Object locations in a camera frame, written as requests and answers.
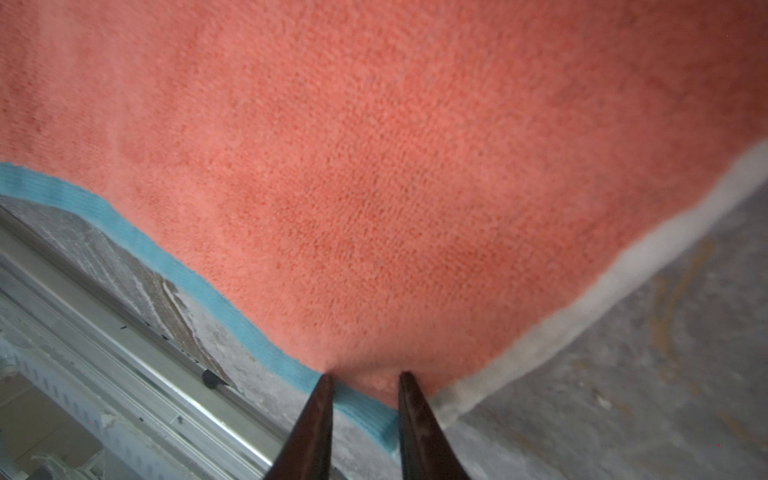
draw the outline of white trim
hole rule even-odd
[[[485,397],[549,360],[701,238],[766,179],[768,140],[763,140],[740,155],[698,205],[627,248],[584,295],[532,327],[482,370],[437,392],[430,404],[440,425],[452,424]]]

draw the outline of blue trim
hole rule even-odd
[[[202,276],[161,249],[98,195],[8,162],[0,162],[0,195],[61,208],[92,223],[146,266],[188,292],[271,372],[302,392],[311,392],[314,388],[318,372],[281,352]],[[336,390],[335,406],[387,452],[395,450],[398,444],[395,410],[344,385]]]

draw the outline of coral microfiber cloth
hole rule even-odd
[[[0,193],[388,447],[401,370],[450,422],[768,177],[766,2],[6,0],[0,65]]]

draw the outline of black object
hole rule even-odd
[[[211,372],[210,370],[203,372],[203,383],[211,390],[215,389],[219,385],[228,386],[227,382],[224,382],[219,378],[217,374]]]
[[[317,381],[288,441],[264,480],[327,480],[331,467],[333,378]]]
[[[404,480],[470,480],[411,372],[399,378],[400,458]],[[333,378],[318,380],[265,480],[327,480],[333,429]]]

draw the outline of black spot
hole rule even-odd
[[[220,379],[218,375],[211,372],[210,370],[206,370],[205,372],[203,372],[203,383],[205,384],[206,387],[212,390],[219,385],[227,384],[222,379]]]

